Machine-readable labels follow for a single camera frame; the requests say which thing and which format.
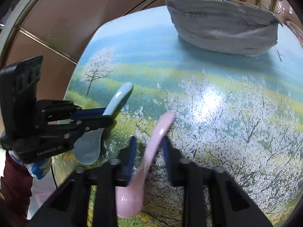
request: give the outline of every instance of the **person's arm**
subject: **person's arm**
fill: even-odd
[[[16,163],[8,152],[3,174],[0,179],[0,197],[4,198],[6,209],[15,220],[14,224],[17,227],[25,227],[33,177],[27,168]]]

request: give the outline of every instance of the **blue and white glove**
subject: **blue and white glove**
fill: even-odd
[[[43,159],[30,164],[24,164],[13,150],[9,150],[11,158],[19,165],[25,166],[32,177],[42,179],[50,170],[52,158]]]

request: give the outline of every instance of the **screw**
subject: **screw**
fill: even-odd
[[[117,165],[117,164],[120,164],[120,160],[119,159],[110,159],[109,160],[109,163],[111,164],[111,165]]]
[[[84,169],[84,167],[82,167],[82,166],[77,166],[76,169],[75,169],[75,171],[76,171],[77,173],[84,173],[85,169]]]
[[[179,162],[181,164],[189,164],[191,161],[187,158],[181,158],[181,159],[179,159]]]
[[[217,172],[217,173],[223,173],[223,172],[225,172],[225,169],[223,167],[221,167],[221,166],[218,166],[218,167],[215,168],[215,172]]]

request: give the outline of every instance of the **spoon handle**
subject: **spoon handle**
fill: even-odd
[[[152,164],[153,158],[154,158],[156,152],[158,151],[159,145],[160,145],[163,137],[168,132],[168,130],[171,127],[174,120],[175,120],[175,114],[172,112],[167,112],[160,117],[160,119],[154,129],[154,132],[149,140],[149,143],[146,146],[143,159],[140,163],[140,167],[139,167],[140,173],[139,174],[143,180],[145,180],[145,177]]]
[[[118,89],[116,94],[113,96],[111,101],[109,102],[103,115],[112,115],[114,113],[114,111],[116,110],[117,106],[119,105],[119,103],[131,91],[132,88],[133,88],[133,85],[131,82],[126,82],[125,84],[123,84],[120,87],[120,89]]]

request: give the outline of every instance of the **floral landscape print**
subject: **floral landscape print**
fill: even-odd
[[[303,62],[300,44],[284,27],[278,45],[259,57],[204,51],[178,38],[165,7],[141,13],[96,32],[66,93],[66,100],[84,109],[105,107],[123,83],[134,84],[115,126],[106,132],[104,155],[90,167],[116,157],[131,135],[139,142],[138,166],[158,118],[173,111],[172,145],[200,166],[224,167],[272,224],[281,226],[303,186],[303,81],[296,73]],[[150,26],[157,16],[162,24]],[[148,22],[140,23],[141,17]],[[137,23],[133,29],[109,35],[111,26],[131,21]],[[76,165],[71,152],[57,156],[57,181]],[[183,189],[169,185],[161,149],[144,193],[143,211],[132,219],[119,218],[121,227],[181,226]]]

